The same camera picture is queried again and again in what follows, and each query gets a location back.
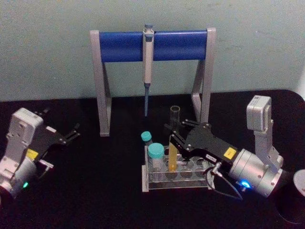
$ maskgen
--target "test tube rack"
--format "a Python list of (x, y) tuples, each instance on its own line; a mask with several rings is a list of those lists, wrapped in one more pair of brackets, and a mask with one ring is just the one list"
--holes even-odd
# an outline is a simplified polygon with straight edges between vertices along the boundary
[[(152, 162), (148, 156), (148, 148), (144, 147), (145, 165), (142, 165), (142, 192), (149, 192), (152, 189), (207, 187), (203, 172), (213, 165), (200, 157), (192, 157), (185, 161), (180, 154), (177, 154), (177, 169), (175, 172), (168, 171), (168, 155), (163, 157), (162, 169), (158, 172), (153, 170)], [(214, 177), (207, 174), (209, 184), (214, 187)]]

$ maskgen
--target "teal screw cap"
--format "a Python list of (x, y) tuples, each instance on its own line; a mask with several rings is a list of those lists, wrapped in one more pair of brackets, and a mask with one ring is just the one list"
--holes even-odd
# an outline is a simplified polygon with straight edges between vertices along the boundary
[(162, 158), (164, 156), (164, 146), (160, 143), (152, 143), (148, 147), (148, 155), (152, 159)]
[(151, 132), (149, 131), (144, 131), (142, 134), (141, 134), (141, 138), (144, 142), (148, 142), (149, 140), (151, 140), (152, 138), (152, 135), (151, 135)]

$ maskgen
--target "light blue wall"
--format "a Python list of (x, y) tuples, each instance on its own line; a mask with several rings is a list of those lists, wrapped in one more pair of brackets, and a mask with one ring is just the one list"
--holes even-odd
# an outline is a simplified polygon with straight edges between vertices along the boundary
[[(28, 0), (0, 3), (0, 100), (95, 96), (89, 30), (217, 28), (213, 91), (298, 87), (304, 1)], [(196, 62), (155, 62), (151, 94), (189, 93)], [(113, 96), (143, 95), (142, 63), (107, 65)]]

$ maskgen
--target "blue horizontal bar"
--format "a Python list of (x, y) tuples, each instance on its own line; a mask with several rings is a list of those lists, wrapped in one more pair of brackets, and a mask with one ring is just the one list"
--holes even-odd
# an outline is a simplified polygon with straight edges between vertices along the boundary
[[(204, 60), (207, 31), (157, 31), (153, 60)], [(100, 32), (102, 62), (142, 61), (142, 32)]]

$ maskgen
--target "black table surface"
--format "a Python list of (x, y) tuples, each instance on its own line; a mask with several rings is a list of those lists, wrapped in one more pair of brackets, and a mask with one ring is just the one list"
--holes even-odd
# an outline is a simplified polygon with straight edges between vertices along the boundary
[[(287, 90), (213, 93), (210, 118), (219, 138), (254, 152), (254, 134), (246, 127), (246, 107), (254, 95), (272, 98), (273, 144), (283, 168), (305, 168), (305, 102)], [(143, 97), (113, 98), (111, 136), (99, 137), (96, 99), (0, 103), (0, 156), (13, 112), (21, 107), (51, 110), (45, 123), (67, 134), (80, 123), (81, 136), (66, 148), (50, 151), (55, 165), (43, 179), (30, 182), (0, 213), (1, 228), (304, 228), (285, 222), (271, 200), (246, 191), (244, 200), (203, 188), (142, 193), (144, 163), (140, 134), (168, 144), (163, 124), (169, 108), (181, 107), (181, 119), (194, 119), (190, 95), (150, 96), (149, 117)]]

